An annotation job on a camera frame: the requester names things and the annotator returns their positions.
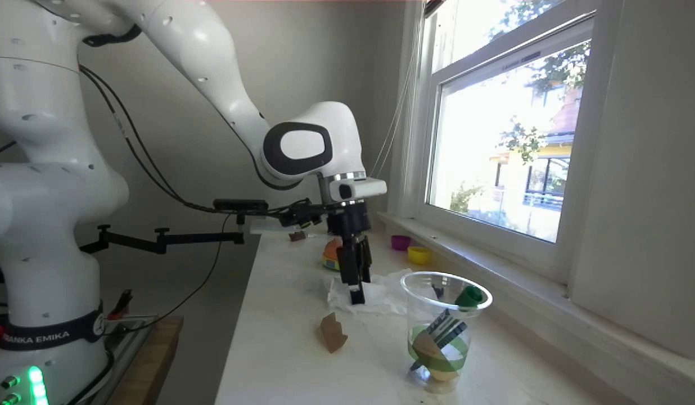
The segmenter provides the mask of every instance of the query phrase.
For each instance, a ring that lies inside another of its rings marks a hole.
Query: glass
[[[428,202],[556,241],[589,44],[440,91]]]
[[[449,0],[439,8],[432,72],[536,20],[563,0]]]
[[[479,283],[446,272],[410,272],[406,293],[410,377],[428,392],[449,392],[464,371],[474,318],[492,298]]]

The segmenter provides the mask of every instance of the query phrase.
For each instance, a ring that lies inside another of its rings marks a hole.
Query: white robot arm
[[[329,227],[343,239],[339,263],[368,262],[365,198],[386,185],[365,173],[350,110],[318,103],[269,127],[243,89],[226,28],[205,0],[0,0],[0,133],[29,157],[0,167],[0,269],[8,299],[0,401],[16,401],[17,392],[29,403],[80,403],[108,374],[97,326],[98,265],[79,250],[73,225],[108,217],[127,190],[91,142],[77,47],[134,26],[234,129],[266,185],[287,190],[319,176]],[[368,275],[342,279],[360,287]]]

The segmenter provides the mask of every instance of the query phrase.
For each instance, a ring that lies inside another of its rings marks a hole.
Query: window sill
[[[495,295],[495,307],[636,403],[695,403],[695,361],[647,344],[567,299],[554,282],[415,220],[379,220],[432,248],[446,265]]]

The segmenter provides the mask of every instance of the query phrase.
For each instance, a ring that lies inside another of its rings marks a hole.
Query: purple object
[[[410,236],[404,236],[404,235],[394,235],[392,236],[392,250],[406,253],[410,245],[412,245]]]

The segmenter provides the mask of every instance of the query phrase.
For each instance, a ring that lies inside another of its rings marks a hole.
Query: clear plastic cup
[[[474,318],[491,307],[491,293],[447,272],[410,272],[406,293],[410,377],[428,392],[449,392],[460,377]]]

